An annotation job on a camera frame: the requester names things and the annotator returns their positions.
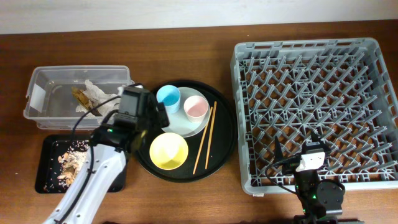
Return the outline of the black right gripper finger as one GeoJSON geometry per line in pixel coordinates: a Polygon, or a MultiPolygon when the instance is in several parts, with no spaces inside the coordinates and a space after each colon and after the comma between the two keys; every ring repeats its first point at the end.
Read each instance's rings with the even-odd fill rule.
{"type": "Polygon", "coordinates": [[[279,162],[284,159],[282,148],[280,146],[279,138],[275,137],[275,152],[274,152],[274,161],[279,162]]]}
{"type": "Polygon", "coordinates": [[[311,140],[312,140],[311,143],[309,144],[309,149],[310,150],[316,150],[316,149],[322,149],[323,151],[329,151],[330,150],[330,148],[314,132],[311,132],[310,137],[311,137],[311,140]]]}

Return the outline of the white round plate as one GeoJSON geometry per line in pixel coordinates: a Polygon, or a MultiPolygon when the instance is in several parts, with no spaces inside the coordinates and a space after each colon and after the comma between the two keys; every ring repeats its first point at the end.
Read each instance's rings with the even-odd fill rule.
{"type": "Polygon", "coordinates": [[[168,127],[162,128],[165,133],[179,134],[184,138],[194,136],[201,132],[206,125],[210,117],[210,106],[205,118],[202,122],[192,123],[188,120],[187,115],[184,112],[183,104],[185,100],[193,95],[199,95],[205,98],[205,96],[198,90],[189,87],[178,87],[181,93],[180,108],[176,113],[167,114],[170,124],[168,127]]]}

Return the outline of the blue cup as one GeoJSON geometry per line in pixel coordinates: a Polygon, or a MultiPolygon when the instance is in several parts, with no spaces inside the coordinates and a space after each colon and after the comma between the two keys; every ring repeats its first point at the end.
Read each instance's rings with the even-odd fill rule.
{"type": "Polygon", "coordinates": [[[162,86],[156,94],[157,101],[163,103],[168,114],[176,113],[180,108],[181,93],[173,85],[162,86]]]}

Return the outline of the yellow bowl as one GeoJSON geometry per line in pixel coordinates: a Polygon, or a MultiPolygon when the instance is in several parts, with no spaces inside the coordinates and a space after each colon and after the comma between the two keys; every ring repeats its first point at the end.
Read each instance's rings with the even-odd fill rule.
{"type": "Polygon", "coordinates": [[[188,144],[178,134],[163,133],[152,141],[149,155],[156,167],[162,170],[174,170],[187,160],[188,144]]]}

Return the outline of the pink cup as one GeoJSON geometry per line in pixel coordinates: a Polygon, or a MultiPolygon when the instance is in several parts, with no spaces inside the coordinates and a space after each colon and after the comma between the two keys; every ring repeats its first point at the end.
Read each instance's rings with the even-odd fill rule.
{"type": "Polygon", "coordinates": [[[199,95],[188,97],[183,104],[184,112],[192,123],[202,122],[208,112],[207,100],[199,95]]]}

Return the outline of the white paper napkin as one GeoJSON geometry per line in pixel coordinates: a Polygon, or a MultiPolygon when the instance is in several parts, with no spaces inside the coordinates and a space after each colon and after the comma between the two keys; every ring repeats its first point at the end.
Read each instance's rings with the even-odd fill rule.
{"type": "MultiPolygon", "coordinates": [[[[82,93],[90,100],[92,106],[97,106],[98,104],[109,100],[116,96],[116,94],[107,94],[101,90],[98,86],[94,85],[91,81],[85,80],[86,90],[82,93]]],[[[98,113],[96,116],[105,116],[112,110],[117,110],[119,108],[120,98],[110,101],[105,105],[97,109],[98,113]]]]}

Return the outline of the brown wrapper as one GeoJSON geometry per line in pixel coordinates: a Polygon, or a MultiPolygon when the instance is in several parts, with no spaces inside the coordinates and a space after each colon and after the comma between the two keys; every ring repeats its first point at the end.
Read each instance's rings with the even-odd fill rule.
{"type": "Polygon", "coordinates": [[[86,111],[92,110],[91,114],[93,116],[101,116],[101,113],[95,109],[95,106],[98,106],[99,103],[94,99],[88,97],[84,90],[79,89],[77,87],[71,87],[72,95],[77,100],[78,104],[84,108],[86,111]]]}

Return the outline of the food scraps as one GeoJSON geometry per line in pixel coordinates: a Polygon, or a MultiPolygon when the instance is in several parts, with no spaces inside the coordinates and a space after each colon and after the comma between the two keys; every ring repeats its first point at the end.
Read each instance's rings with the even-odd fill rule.
{"type": "Polygon", "coordinates": [[[55,141],[50,151],[44,186],[45,193],[64,193],[74,183],[86,162],[89,140],[55,141]]]}

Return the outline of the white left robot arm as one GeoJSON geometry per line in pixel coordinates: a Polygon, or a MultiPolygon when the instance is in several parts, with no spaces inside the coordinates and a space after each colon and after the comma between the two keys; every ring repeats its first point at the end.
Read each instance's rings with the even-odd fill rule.
{"type": "Polygon", "coordinates": [[[160,134],[169,125],[163,103],[139,84],[117,95],[119,108],[92,132],[86,159],[46,223],[91,223],[104,196],[132,155],[149,154],[149,163],[175,170],[188,159],[189,147],[178,134],[160,134]]]}

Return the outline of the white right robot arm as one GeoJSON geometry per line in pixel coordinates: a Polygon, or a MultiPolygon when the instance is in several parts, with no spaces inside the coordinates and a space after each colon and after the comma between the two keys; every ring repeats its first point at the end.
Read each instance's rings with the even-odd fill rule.
{"type": "Polygon", "coordinates": [[[331,149],[315,133],[310,140],[300,153],[282,162],[282,173],[295,179],[295,194],[303,208],[303,215],[294,216],[293,222],[339,223],[345,187],[335,180],[321,180],[318,171],[326,166],[331,149]]]}

